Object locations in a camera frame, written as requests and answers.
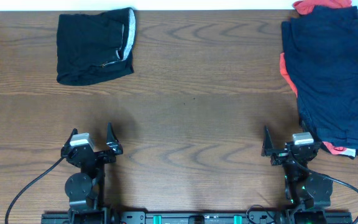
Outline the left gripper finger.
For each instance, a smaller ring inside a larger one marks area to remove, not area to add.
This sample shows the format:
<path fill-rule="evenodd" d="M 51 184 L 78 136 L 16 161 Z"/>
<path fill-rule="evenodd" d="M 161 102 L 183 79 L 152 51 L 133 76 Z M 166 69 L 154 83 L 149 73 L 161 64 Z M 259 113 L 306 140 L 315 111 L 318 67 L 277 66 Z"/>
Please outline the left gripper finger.
<path fill-rule="evenodd" d="M 67 139 L 67 141 L 65 142 L 65 144 L 63 145 L 63 147 L 69 147 L 70 146 L 70 141 L 72 139 L 72 137 L 74 135 L 78 134 L 78 130 L 76 128 L 74 128 L 70 134 L 70 137 Z"/>
<path fill-rule="evenodd" d="M 111 123 L 108 123 L 107 126 L 106 144 L 115 155 L 123 154 L 123 147 L 117 139 L 116 135 L 114 134 L 114 130 L 112 128 Z"/>

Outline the navy blue shorts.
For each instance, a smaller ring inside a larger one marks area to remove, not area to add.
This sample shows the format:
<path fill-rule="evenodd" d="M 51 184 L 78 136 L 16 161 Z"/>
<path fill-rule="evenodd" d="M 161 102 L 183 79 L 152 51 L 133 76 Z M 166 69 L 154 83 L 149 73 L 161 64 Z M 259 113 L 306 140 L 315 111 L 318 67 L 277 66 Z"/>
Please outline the navy blue shorts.
<path fill-rule="evenodd" d="M 320 140 L 358 149 L 358 8 L 316 6 L 281 29 L 301 119 Z"/>

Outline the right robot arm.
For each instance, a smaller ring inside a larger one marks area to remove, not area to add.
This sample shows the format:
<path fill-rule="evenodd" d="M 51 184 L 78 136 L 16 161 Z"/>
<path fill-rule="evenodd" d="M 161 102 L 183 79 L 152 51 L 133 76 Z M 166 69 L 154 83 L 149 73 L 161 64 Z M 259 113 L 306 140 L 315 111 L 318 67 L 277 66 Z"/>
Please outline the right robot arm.
<path fill-rule="evenodd" d="M 272 217 L 274 223 L 327 223 L 324 209 L 331 205 L 333 182 L 313 174 L 307 165 L 318 153 L 321 143 L 309 132 L 292 136 L 283 148 L 273 145 L 267 127 L 261 155 L 270 158 L 272 166 L 283 167 L 285 197 L 291 205 Z"/>

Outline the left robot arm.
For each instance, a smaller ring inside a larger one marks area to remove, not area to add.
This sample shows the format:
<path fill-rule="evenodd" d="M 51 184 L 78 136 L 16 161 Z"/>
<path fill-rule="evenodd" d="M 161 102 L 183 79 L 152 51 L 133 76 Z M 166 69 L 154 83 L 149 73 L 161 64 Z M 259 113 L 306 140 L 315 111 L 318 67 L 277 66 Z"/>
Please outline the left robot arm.
<path fill-rule="evenodd" d="M 116 162 L 123 148 L 112 124 L 108 123 L 107 150 L 94 151 L 94 142 L 89 133 L 79 133 L 74 129 L 61 149 L 61 156 L 80 169 L 65 183 L 65 193 L 69 198 L 68 220 L 66 223 L 112 223 L 120 222 L 119 215 L 104 203 L 106 164 Z"/>

